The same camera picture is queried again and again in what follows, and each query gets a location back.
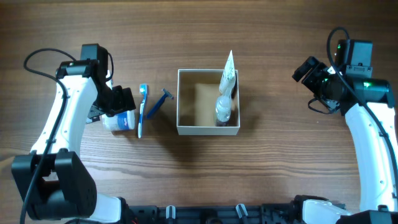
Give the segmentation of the white cotton swab tub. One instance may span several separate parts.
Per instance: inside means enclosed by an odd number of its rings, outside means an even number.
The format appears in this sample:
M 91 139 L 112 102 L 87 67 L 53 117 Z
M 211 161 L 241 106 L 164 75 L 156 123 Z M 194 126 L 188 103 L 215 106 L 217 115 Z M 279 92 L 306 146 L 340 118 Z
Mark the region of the white cotton swab tub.
M 104 129 L 109 131 L 127 131 L 136 127 L 136 118 L 134 110 L 125 111 L 108 117 L 105 114 L 101 116 Z

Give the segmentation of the blue white toothbrush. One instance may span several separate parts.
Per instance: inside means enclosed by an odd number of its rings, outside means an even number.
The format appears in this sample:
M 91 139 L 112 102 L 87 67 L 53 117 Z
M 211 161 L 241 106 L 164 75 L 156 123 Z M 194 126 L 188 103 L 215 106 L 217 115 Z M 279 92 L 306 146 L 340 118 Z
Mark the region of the blue white toothbrush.
M 147 93 L 148 93 L 148 87 L 146 83 L 142 83 L 139 86 L 139 93 L 143 96 L 142 101 L 140 103 L 140 108 L 139 108 L 139 122 L 138 122 L 138 127 L 137 127 L 137 136 L 138 138 L 142 137 L 142 129 L 143 129 L 143 122 L 144 122 L 144 111 L 146 107 L 146 102 L 147 102 Z

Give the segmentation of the blue disposable razor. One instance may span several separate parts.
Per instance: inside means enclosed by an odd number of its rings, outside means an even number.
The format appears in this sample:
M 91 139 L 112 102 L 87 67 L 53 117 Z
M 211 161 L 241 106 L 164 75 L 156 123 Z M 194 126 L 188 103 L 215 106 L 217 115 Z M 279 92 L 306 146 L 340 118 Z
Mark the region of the blue disposable razor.
M 146 115 L 147 119 L 151 119 L 155 113 L 159 110 L 159 108 L 164 104 L 165 100 L 167 98 L 174 99 L 173 94 L 171 94 L 168 90 L 165 88 L 162 89 L 163 91 L 163 96 L 157 101 L 157 103 L 152 107 L 152 109 L 148 112 Z

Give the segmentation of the white bamboo print tube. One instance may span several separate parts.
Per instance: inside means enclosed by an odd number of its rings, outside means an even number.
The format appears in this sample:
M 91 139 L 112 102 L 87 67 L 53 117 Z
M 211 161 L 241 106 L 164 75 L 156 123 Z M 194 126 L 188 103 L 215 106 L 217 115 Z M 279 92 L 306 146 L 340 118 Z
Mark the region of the white bamboo print tube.
M 234 67 L 233 51 L 231 50 L 226 64 L 224 66 L 223 74 L 221 76 L 219 91 L 222 95 L 227 94 L 234 88 L 236 82 L 236 73 Z

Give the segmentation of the clear bottle white cap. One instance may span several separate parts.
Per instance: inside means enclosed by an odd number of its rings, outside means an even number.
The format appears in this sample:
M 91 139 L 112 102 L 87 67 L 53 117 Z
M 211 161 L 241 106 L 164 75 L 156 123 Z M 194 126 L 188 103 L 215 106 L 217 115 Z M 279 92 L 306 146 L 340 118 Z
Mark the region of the clear bottle white cap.
M 216 99 L 215 124 L 216 126 L 227 126 L 231 117 L 232 90 L 225 91 Z

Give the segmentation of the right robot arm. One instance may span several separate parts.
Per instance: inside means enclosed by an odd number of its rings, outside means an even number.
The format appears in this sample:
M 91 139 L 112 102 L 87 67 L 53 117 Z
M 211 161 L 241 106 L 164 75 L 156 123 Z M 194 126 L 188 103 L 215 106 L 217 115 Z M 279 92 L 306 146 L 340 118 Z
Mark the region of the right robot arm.
M 327 114 L 340 112 L 353 138 L 360 176 L 359 212 L 320 197 L 300 196 L 291 216 L 303 223 L 397 223 L 397 138 L 395 100 L 386 80 L 374 79 L 373 44 L 338 41 L 334 64 L 309 57 L 293 74 Z

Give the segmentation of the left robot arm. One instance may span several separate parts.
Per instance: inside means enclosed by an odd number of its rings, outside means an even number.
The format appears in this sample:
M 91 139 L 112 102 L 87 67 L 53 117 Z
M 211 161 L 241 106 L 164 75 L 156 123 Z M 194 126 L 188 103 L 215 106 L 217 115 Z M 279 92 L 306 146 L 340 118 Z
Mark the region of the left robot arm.
M 135 102 L 129 88 L 112 85 L 113 58 L 98 44 L 85 44 L 51 79 L 56 95 L 47 122 L 27 155 L 16 156 L 11 172 L 23 205 L 19 221 L 137 223 L 121 197 L 97 191 L 80 159 L 85 125 L 105 117 L 108 129 L 134 127 Z

